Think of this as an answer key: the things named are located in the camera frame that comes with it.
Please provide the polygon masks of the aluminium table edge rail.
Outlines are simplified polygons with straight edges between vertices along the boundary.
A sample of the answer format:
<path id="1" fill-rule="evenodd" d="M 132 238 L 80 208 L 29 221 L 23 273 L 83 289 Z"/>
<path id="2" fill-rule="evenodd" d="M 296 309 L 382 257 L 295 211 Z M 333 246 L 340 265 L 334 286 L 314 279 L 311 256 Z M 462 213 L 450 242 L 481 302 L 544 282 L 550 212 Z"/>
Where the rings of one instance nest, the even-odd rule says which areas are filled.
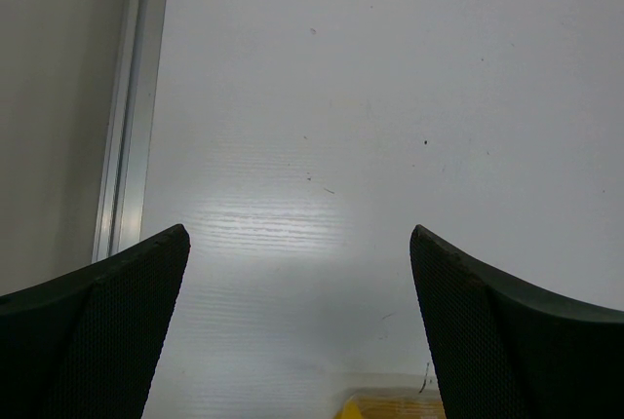
<path id="1" fill-rule="evenodd" d="M 98 198 L 94 262 L 140 241 L 166 2 L 124 2 Z"/>

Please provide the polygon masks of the yellow spaghetti bag front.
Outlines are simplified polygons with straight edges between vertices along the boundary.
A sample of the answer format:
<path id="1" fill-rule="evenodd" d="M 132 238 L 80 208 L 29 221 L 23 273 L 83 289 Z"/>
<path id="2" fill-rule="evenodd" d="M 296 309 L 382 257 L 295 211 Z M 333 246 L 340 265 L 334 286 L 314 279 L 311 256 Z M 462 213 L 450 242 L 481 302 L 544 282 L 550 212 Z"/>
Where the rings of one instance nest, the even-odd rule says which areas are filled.
<path id="1" fill-rule="evenodd" d="M 438 381 L 430 374 L 335 375 L 334 418 L 446 418 Z"/>

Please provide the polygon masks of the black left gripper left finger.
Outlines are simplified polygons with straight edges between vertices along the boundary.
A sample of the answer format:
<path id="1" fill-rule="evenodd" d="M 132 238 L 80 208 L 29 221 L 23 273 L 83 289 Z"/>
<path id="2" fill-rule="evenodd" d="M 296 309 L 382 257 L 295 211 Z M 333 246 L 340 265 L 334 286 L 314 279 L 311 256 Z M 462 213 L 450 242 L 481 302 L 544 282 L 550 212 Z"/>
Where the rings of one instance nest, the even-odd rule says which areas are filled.
<path id="1" fill-rule="evenodd" d="M 141 417 L 190 248 L 177 224 L 2 296 L 2 417 Z"/>

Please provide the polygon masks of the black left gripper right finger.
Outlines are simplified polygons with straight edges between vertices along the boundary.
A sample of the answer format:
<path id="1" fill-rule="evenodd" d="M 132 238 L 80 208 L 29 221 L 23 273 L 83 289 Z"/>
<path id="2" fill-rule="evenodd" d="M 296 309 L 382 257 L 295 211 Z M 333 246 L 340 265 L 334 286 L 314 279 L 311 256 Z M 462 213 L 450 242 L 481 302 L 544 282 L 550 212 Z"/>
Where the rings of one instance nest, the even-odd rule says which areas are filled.
<path id="1" fill-rule="evenodd" d="M 530 284 L 421 225 L 409 254 L 448 418 L 622 417 L 622 312 Z"/>

